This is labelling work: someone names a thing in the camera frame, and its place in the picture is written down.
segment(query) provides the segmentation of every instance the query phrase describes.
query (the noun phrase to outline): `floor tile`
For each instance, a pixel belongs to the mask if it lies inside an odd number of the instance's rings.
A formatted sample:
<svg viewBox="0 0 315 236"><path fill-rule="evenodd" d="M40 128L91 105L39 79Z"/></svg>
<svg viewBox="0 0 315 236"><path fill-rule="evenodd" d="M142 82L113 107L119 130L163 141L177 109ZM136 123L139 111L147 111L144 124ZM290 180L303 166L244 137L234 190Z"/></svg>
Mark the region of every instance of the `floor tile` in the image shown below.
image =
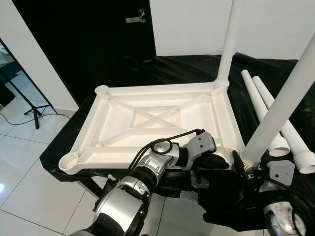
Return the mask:
<svg viewBox="0 0 315 236"><path fill-rule="evenodd" d="M54 113L51 108L47 108L45 114ZM25 116L20 123L32 119L32 114ZM69 121L69 118L58 115L51 115L39 118L39 129L35 128L34 121L15 126L9 133L9 136L43 142L49 144L59 133L63 126Z"/></svg>
<svg viewBox="0 0 315 236"><path fill-rule="evenodd" d="M0 210L0 235L3 236L61 236L52 230L46 229L19 217Z"/></svg>
<svg viewBox="0 0 315 236"><path fill-rule="evenodd" d="M237 232L229 227L203 221L205 210L196 203L166 198L158 236L263 236L263 231Z"/></svg>
<svg viewBox="0 0 315 236"><path fill-rule="evenodd" d="M83 193L77 183L56 180L37 160L1 209L62 233Z"/></svg>
<svg viewBox="0 0 315 236"><path fill-rule="evenodd" d="M101 176L94 176L92 178L101 188L104 188L107 178Z"/></svg>
<svg viewBox="0 0 315 236"><path fill-rule="evenodd" d="M144 221L140 235L155 236L158 233L159 220L161 219L165 197L153 194L149 205L149 211Z"/></svg>
<svg viewBox="0 0 315 236"><path fill-rule="evenodd" d="M47 146L8 136L0 140L0 206Z"/></svg>
<svg viewBox="0 0 315 236"><path fill-rule="evenodd" d="M99 184L100 178L101 177L97 177L94 180ZM164 198L165 197L162 197L158 194L154 194L152 196L149 212L144 221L144 227L140 235L148 234L150 236L155 236L157 234ZM92 210L96 201L97 198L86 191L63 234L68 235L77 230L85 229L90 226L93 222L94 212Z"/></svg>
<svg viewBox="0 0 315 236"><path fill-rule="evenodd" d="M0 114L3 114L10 123L17 124L24 118L24 112L30 108L30 105L26 101L13 99L0 111ZM5 121L3 116L0 116L0 134L6 135L14 127L14 125Z"/></svg>
<svg viewBox="0 0 315 236"><path fill-rule="evenodd" d="M268 230L264 230L264 236L270 236Z"/></svg>
<svg viewBox="0 0 315 236"><path fill-rule="evenodd" d="M96 201L97 198L86 191L63 234L68 235L90 226L93 223Z"/></svg>
<svg viewBox="0 0 315 236"><path fill-rule="evenodd" d="M35 86L31 83L28 77L22 72L20 75L15 76L11 82L23 93L23 95L30 101L45 102L45 99L38 92ZM13 94L18 99L23 99L23 97L15 90L15 88L10 84L6 83L5 86L13 92Z"/></svg>

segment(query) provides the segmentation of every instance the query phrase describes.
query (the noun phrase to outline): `door handle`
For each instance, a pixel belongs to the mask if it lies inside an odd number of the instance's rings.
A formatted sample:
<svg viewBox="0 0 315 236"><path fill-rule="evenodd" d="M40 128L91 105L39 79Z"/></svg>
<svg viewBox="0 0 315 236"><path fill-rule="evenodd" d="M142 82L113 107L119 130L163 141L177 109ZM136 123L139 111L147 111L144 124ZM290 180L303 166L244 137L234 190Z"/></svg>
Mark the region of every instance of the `door handle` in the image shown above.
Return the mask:
<svg viewBox="0 0 315 236"><path fill-rule="evenodd" d="M145 18L145 12L144 12L143 8L141 8L138 11L138 15L139 16L137 16L137 17L125 18L126 23L135 23L135 22L145 23L146 22L146 18Z"/></svg>

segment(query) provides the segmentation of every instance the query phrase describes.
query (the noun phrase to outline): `black door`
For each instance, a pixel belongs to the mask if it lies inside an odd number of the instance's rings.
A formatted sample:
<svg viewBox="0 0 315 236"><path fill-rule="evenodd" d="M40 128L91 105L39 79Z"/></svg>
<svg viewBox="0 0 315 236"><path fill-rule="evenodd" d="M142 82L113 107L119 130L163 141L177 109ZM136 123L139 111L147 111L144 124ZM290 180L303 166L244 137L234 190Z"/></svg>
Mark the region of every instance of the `black door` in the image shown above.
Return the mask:
<svg viewBox="0 0 315 236"><path fill-rule="evenodd" d="M149 0L13 2L79 105L99 85L132 86L120 72L156 55ZM126 23L140 9L145 22Z"/></svg>

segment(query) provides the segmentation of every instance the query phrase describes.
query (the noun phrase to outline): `white plastic tube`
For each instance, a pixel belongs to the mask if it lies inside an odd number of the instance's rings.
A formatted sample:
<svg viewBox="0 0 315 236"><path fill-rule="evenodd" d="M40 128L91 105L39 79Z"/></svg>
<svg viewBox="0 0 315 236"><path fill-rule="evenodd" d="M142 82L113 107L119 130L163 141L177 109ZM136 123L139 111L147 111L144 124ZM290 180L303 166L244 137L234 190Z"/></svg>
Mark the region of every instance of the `white plastic tube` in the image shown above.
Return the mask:
<svg viewBox="0 0 315 236"><path fill-rule="evenodd" d="M315 35L307 45L286 83L240 156L247 172L252 172L272 139L289 119L315 81Z"/></svg>
<svg viewBox="0 0 315 236"><path fill-rule="evenodd" d="M255 87L255 84L253 83L248 70L243 70L241 74L246 85L247 91L250 94L252 105L254 106L259 122L261 122L265 117L266 113L268 112L268 109L264 101L260 97L260 94L257 88ZM284 156L290 152L290 147L287 144L285 138L282 137L280 133L277 133L277 135L269 145L268 151L271 156L277 157Z"/></svg>
<svg viewBox="0 0 315 236"><path fill-rule="evenodd" d="M226 87L229 84L228 74L230 72L232 57L234 54L234 45L236 40L237 29L242 15L243 2L244 0L233 0L232 3L218 76L215 80L215 85L217 87Z"/></svg>
<svg viewBox="0 0 315 236"><path fill-rule="evenodd" d="M264 83L258 76L252 79L268 108L274 102L273 96L270 94ZM293 161L299 172L302 174L310 174L315 172L315 154L309 150L305 142L296 131L294 126L288 120L281 129L282 135L286 138L293 153Z"/></svg>

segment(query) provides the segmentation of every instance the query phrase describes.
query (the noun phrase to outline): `black tripod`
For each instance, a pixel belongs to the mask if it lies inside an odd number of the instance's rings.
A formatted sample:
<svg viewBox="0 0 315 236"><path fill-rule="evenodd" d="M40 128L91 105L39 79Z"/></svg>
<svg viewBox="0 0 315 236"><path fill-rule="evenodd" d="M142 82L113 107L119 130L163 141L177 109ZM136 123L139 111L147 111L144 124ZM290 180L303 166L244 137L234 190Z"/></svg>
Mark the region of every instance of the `black tripod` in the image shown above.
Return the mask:
<svg viewBox="0 0 315 236"><path fill-rule="evenodd" d="M52 106L52 104L47 100L47 98L42 94L42 92L38 89L38 87L34 84L34 82L32 80L30 80L30 82L35 86L35 88L38 90L38 92L40 93L40 95L43 96L43 98L46 100L46 102L48 103L48 105L44 105L44 106L39 106L36 107L34 106L25 96L24 94L11 82L11 80L0 70L0 73L8 80L8 82L14 87L15 90L17 90L17 92L23 97L23 99L31 106L31 109L27 112L25 112L24 114L27 115L29 112L33 112L34 114L34 122L35 122L35 127L36 129L39 129L39 123L38 123L38 117L42 115L41 112L39 112L38 108L46 108L46 107L51 107L54 112L56 112L55 108Z"/></svg>

